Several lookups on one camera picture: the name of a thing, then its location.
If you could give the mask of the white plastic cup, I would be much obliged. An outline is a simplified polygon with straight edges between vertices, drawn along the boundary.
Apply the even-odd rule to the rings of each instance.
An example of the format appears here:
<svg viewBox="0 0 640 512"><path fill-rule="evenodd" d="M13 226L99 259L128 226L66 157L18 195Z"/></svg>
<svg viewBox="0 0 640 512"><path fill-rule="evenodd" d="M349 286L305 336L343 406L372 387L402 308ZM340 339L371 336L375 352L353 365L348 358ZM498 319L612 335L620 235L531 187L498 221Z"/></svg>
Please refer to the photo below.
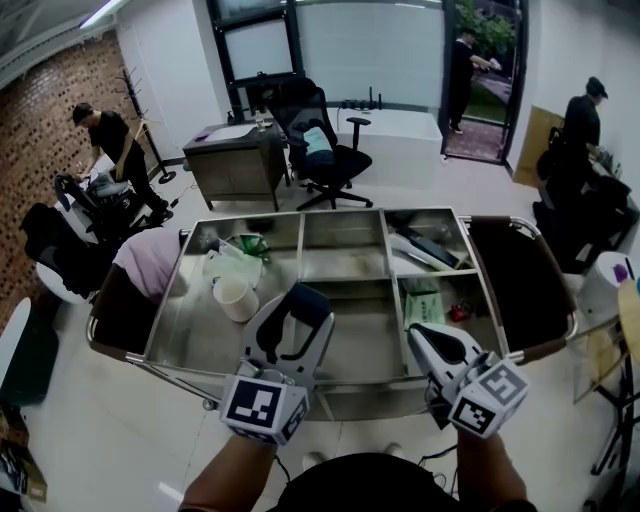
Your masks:
<svg viewBox="0 0 640 512"><path fill-rule="evenodd" d="M259 310L256 292L241 277L229 275L218 278L212 293L224 313L234 322L247 322Z"/></svg>

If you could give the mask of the green plastic wrapper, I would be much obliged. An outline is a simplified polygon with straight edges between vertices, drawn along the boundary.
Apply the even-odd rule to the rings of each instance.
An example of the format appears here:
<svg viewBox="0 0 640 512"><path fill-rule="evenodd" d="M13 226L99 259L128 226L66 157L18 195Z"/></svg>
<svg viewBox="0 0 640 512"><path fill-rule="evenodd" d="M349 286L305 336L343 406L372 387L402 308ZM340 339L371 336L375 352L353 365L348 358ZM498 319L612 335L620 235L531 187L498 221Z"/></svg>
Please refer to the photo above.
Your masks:
<svg viewBox="0 0 640 512"><path fill-rule="evenodd" d="M260 234L238 234L234 236L235 245L246 255L259 258L262 262L271 261L270 247Z"/></svg>

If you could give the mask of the black mesh office chair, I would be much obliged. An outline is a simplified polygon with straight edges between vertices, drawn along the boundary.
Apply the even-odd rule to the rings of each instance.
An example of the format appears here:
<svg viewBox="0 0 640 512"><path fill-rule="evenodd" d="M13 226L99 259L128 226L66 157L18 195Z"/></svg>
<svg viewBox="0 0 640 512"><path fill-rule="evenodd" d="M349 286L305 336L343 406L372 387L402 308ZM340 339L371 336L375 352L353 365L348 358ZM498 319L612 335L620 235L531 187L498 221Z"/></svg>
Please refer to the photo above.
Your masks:
<svg viewBox="0 0 640 512"><path fill-rule="evenodd" d="M350 192L352 180L372 165L372 158L358 149L360 129L370 125L369 120L349 117L352 145L340 144L329 119L324 91L302 77L278 85L268 105L285 135L294 174L307 192L318 193L299 205L299 211L323 202L336 209L338 199L359 202L367 208L373 206L370 199Z"/></svg>

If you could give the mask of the black framed glass door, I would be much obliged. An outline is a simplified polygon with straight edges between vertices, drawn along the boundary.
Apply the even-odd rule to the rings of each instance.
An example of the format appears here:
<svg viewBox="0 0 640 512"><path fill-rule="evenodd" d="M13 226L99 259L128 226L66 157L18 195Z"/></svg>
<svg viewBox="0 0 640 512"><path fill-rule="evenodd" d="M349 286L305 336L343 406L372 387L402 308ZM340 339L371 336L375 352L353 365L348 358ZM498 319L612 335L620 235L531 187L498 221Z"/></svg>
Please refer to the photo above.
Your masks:
<svg viewBox="0 0 640 512"><path fill-rule="evenodd" d="M445 157L462 158L471 161L504 164L511 149L515 126L517 124L524 82L527 69L528 37L529 37L529 0L505 0L505 7L513 14L515 43L511 72L511 92L506 106L505 119L500 124L501 138L496 157L469 156L455 153L448 149L450 131L449 101L451 88L451 69L454 39L457 34L457 10L456 0L442 0L444 12L444 57L443 57L443 85L441 94L441 107L438 114L438 126L442 132L443 141L441 154Z"/></svg>

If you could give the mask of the white and black handheld device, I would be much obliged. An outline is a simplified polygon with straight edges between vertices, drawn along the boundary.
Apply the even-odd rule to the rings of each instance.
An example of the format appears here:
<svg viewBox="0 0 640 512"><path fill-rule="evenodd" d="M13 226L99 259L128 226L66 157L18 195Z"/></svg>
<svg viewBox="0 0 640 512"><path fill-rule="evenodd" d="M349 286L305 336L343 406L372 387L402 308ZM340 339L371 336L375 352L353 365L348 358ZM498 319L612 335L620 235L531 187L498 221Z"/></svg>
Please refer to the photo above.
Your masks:
<svg viewBox="0 0 640 512"><path fill-rule="evenodd" d="M389 242L392 249L400 251L416 260L423 262L438 271L453 271L454 268L447 265L438 258L432 256L428 252L414 246L408 239L398 234L391 234Z"/></svg>

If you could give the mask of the person's black shirt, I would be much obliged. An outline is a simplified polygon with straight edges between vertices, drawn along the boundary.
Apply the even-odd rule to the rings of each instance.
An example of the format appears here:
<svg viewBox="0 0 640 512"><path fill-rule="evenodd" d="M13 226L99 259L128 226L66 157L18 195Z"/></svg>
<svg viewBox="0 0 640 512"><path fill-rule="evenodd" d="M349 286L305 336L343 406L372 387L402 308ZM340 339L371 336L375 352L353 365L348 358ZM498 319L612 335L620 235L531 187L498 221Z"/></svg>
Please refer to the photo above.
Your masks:
<svg viewBox="0 0 640 512"><path fill-rule="evenodd" d="M268 512L483 512L449 495L419 465L382 453L321 462L289 482Z"/></svg>

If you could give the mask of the green packet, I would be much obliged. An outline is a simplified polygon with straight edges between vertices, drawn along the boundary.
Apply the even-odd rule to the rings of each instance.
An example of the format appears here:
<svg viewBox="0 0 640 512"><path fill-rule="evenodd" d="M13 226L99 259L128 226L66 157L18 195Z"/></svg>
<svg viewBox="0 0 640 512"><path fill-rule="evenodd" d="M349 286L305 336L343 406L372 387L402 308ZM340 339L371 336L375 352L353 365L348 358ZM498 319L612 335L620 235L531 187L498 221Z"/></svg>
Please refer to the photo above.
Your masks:
<svg viewBox="0 0 640 512"><path fill-rule="evenodd" d="M415 323L446 323L442 295L439 292L406 295L404 328L408 330Z"/></svg>

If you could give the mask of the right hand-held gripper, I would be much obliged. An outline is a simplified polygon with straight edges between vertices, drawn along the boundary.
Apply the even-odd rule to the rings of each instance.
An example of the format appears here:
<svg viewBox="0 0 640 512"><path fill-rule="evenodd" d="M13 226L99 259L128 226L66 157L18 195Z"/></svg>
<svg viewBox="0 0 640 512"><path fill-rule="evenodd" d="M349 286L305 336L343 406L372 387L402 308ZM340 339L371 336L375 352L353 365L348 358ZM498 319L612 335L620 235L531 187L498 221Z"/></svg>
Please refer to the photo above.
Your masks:
<svg viewBox="0 0 640 512"><path fill-rule="evenodd" d="M508 358L481 353L467 331L446 324L413 323L407 336L419 368L436 384L426 392L426 403L437 420L487 439L526 398L525 373Z"/></svg>

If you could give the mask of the long ceiling light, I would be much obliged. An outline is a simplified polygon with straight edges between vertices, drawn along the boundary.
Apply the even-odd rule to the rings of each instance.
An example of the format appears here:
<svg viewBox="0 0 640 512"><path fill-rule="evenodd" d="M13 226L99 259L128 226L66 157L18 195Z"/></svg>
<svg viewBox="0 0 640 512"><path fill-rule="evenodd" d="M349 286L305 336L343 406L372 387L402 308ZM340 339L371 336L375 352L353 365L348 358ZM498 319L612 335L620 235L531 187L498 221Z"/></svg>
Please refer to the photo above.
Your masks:
<svg viewBox="0 0 640 512"><path fill-rule="evenodd" d="M85 29L95 25L104 17L112 15L120 8L123 3L126 3L127 1L128 0L107 0L97 11L92 13L86 20L84 20L79 25L79 28Z"/></svg>

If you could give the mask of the black stand set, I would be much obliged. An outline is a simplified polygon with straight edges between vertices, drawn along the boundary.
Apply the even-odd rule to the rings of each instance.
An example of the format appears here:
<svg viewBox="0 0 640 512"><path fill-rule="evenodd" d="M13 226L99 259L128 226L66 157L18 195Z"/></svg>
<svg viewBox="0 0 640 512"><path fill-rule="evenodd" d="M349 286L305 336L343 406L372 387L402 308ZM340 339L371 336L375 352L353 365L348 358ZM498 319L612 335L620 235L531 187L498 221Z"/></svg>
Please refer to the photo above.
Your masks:
<svg viewBox="0 0 640 512"><path fill-rule="evenodd" d="M369 87L364 99L344 99L339 102L338 107L362 112L381 110L383 108L382 94L376 93L372 87Z"/></svg>

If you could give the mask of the black and white tools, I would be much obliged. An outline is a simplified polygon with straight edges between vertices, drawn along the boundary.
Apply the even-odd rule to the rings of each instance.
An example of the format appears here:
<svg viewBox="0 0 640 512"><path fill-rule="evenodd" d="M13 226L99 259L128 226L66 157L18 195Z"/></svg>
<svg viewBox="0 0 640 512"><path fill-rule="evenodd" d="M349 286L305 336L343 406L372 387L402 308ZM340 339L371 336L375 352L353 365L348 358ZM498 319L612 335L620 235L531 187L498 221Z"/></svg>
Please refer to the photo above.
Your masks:
<svg viewBox="0 0 640 512"><path fill-rule="evenodd" d="M414 247L438 259L448 267L459 269L462 266L462 261L459 258L409 226L397 227L396 233L406 238Z"/></svg>

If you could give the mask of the clear plastic bag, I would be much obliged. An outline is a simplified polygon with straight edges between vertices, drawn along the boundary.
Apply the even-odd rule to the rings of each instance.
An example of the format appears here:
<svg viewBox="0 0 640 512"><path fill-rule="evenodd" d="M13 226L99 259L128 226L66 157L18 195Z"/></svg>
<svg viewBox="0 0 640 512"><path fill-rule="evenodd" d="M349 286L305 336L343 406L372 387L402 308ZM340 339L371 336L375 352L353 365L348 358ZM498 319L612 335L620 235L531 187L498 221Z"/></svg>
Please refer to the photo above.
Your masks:
<svg viewBox="0 0 640 512"><path fill-rule="evenodd" d="M235 276L256 289L262 269L263 262L260 258L245 254L234 245L218 240L218 248L206 253L202 273L211 282L224 276Z"/></svg>

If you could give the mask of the white paper sheet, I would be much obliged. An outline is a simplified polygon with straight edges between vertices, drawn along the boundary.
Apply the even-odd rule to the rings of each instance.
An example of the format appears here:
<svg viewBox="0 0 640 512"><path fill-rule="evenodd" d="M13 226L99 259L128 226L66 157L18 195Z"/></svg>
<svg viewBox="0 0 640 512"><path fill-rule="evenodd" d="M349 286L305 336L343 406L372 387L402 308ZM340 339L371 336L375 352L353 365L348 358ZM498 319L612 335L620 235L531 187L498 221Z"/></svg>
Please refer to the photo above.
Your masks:
<svg viewBox="0 0 640 512"><path fill-rule="evenodd" d="M205 137L204 141L213 143L242 138L247 136L253 128L253 125L248 124L217 127Z"/></svg>

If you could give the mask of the person's right forearm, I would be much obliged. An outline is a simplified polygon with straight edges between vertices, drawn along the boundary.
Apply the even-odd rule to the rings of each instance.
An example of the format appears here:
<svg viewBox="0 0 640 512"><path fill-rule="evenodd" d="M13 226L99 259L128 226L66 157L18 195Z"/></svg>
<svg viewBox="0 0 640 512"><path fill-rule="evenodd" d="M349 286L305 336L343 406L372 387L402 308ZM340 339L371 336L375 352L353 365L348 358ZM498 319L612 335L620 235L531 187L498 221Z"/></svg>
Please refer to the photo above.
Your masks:
<svg viewBox="0 0 640 512"><path fill-rule="evenodd" d="M483 439L458 429L457 471L459 501L469 511L497 512L529 502L526 485L497 433Z"/></svg>

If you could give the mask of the steel compartment cart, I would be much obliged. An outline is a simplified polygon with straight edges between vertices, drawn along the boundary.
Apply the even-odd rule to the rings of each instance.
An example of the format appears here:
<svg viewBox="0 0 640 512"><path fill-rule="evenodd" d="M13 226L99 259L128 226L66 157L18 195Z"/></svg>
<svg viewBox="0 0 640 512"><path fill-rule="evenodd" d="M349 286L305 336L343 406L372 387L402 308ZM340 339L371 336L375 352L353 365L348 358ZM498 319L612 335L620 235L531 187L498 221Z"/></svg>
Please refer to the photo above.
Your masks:
<svg viewBox="0 0 640 512"><path fill-rule="evenodd" d="M228 319L203 277L206 253L218 240L260 234L270 247L256 288L266 303L296 283L329 300L333 336L316 376L314 421L396 418L425 411L421 376L404 328L408 293L439 292L446 325L467 331L481 348L501 356L493 307L463 223L451 208L345 209L271 213L198 221L180 233L181 253L134 364L192 394L206 409L222 398L223 378L241 356L242 327ZM391 248L389 236L407 225L462 261L438 271ZM452 305L468 303L471 317L454 323Z"/></svg>

